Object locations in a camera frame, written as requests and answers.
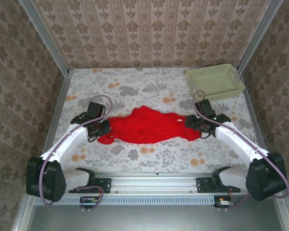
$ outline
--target light green basket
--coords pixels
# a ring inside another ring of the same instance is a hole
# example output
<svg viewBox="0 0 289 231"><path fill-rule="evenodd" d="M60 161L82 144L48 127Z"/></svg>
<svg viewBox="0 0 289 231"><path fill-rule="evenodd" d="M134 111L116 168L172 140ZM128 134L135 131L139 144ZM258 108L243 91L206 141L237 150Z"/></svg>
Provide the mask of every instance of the light green basket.
<svg viewBox="0 0 289 231"><path fill-rule="evenodd" d="M231 64L188 70L187 84L193 95L197 90L204 90L206 99L210 101L234 98L244 90L242 81L235 76L234 71ZM203 94L197 93L195 102L202 98Z"/></svg>

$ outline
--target metal strip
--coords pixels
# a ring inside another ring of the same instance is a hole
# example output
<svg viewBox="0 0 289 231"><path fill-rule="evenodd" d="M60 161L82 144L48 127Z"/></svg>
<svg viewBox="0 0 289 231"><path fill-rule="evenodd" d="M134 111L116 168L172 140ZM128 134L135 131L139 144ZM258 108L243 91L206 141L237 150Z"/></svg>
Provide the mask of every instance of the metal strip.
<svg viewBox="0 0 289 231"><path fill-rule="evenodd" d="M80 205L81 196L64 196L53 205ZM213 205L214 196L114 196L104 195L99 205ZM37 198L34 205L43 205Z"/></svg>
<svg viewBox="0 0 289 231"><path fill-rule="evenodd" d="M260 126L259 126L259 123L258 123L258 120L257 120L257 116L256 116L256 113L255 113L254 107L252 106L252 102L251 102L250 95L249 95L249 92L248 92L247 87L246 87L246 83L245 83L243 74L242 74L242 72L238 71L238 75L239 75L240 79L242 80L242 83L244 84L244 87L245 87L245 89L243 90L243 94L244 94L244 97L245 97L247 109L248 109L249 114L250 114L251 123L253 124L253 127L254 127L255 136L256 136L258 145L260 147L266 149L266 146L265 146L265 143L264 143L264 139L263 139L263 136L262 136L262 133L261 133L261 130L260 130Z"/></svg>
<svg viewBox="0 0 289 231"><path fill-rule="evenodd" d="M97 172L97 178L111 178L110 195L125 196L191 196L227 195L227 193L198 193L196 178L211 177L207 173L116 173ZM246 192L234 193L244 195Z"/></svg>
<svg viewBox="0 0 289 231"><path fill-rule="evenodd" d="M270 0L237 65L241 73L243 73L251 56L254 54L282 2L283 0Z"/></svg>
<svg viewBox="0 0 289 231"><path fill-rule="evenodd" d="M25 195L19 206L12 231L26 231L31 218L35 197Z"/></svg>
<svg viewBox="0 0 289 231"><path fill-rule="evenodd" d="M42 153L48 151L53 146L53 140L54 140L54 137L55 137L56 132L57 132L59 120L61 117L62 109L63 109L65 98L67 95L67 91L68 91L68 88L70 86L73 71L74 70L70 71L68 73L68 76L63 79L61 90L60 90L60 93L58 96L58 101L57 101L56 107L55 107L54 112L53 112L53 118L52 118L52 121L50 123L50 129L48 130Z"/></svg>
<svg viewBox="0 0 289 231"><path fill-rule="evenodd" d="M257 139L257 142L258 142L258 145L264 149L267 149L266 148L266 145L264 143L264 139L263 139L263 136L262 136L262 133L261 133L261 130L260 130L260 126L259 126L259 123L258 123L258 120L257 120L257 117L256 117L256 113L255 113L255 110L252 106L252 102L251 102L251 99L250 99L250 95L247 91L247 88L246 88L246 84L245 84L245 80L243 78L243 74L242 72L238 71L239 73L239 76L245 86L245 89L244 89L244 96L245 96L245 100L246 100L246 105L247 105L247 109L250 113L250 118L251 118L251 122L253 124L253 127L254 127L254 131L255 131L255 136L256 136L256 139ZM283 222L284 222L284 226L285 226L285 229L286 231L289 231L289 198L285 198L285 199L276 199L276 203L277 203L277 206L279 208L279 212L281 214L281 217L283 219Z"/></svg>
<svg viewBox="0 0 289 231"><path fill-rule="evenodd" d="M46 26L43 23L37 9L35 8L33 1L31 0L19 0L20 4L24 8L25 12L27 13L30 21L32 22L33 26L39 33L39 36L43 40L45 46L47 47L49 53L52 55L54 61L56 62L58 68L60 69L62 75L67 77L68 75L68 64L62 58L60 50L57 48L55 42L52 40L52 37L47 30Z"/></svg>

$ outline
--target patterned table surface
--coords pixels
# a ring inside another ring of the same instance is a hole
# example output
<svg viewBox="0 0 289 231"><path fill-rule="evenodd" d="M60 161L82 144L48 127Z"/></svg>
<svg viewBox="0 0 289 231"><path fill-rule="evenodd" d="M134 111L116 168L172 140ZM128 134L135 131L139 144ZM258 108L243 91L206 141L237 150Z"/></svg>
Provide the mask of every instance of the patterned table surface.
<svg viewBox="0 0 289 231"><path fill-rule="evenodd" d="M76 115L87 110L92 96L109 96L114 108L109 117L126 116L146 105L161 112L195 114L186 83L188 68L76 69L55 136L57 141ZM109 108L106 99L99 99ZM224 113L252 141L256 141L243 93L234 99L211 103L216 114ZM244 167L226 144L214 137L187 141L173 138L155 144L130 144L115 140L104 145L83 142L68 167L112 172L205 172L223 166Z"/></svg>

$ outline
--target crumpled red fabric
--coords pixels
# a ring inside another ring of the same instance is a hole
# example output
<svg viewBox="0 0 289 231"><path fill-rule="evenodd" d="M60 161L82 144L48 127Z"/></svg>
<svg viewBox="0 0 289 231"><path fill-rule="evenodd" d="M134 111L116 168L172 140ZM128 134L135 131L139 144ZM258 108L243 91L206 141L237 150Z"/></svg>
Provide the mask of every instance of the crumpled red fabric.
<svg viewBox="0 0 289 231"><path fill-rule="evenodd" d="M110 133L101 136L98 141L111 144L114 139L128 143L156 143L173 137L188 141L200 138L200 133L184 127L185 116L176 113L162 114L146 106L133 109L127 117L109 118Z"/></svg>

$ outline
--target gray floor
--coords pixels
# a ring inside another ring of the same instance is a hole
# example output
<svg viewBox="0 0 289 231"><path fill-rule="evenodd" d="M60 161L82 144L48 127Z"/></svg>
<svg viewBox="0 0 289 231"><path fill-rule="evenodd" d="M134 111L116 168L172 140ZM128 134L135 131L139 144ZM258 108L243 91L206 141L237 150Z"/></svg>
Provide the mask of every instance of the gray floor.
<svg viewBox="0 0 289 231"><path fill-rule="evenodd" d="M29 231L284 231L275 200L247 199L227 212L211 205L36 206Z"/></svg>

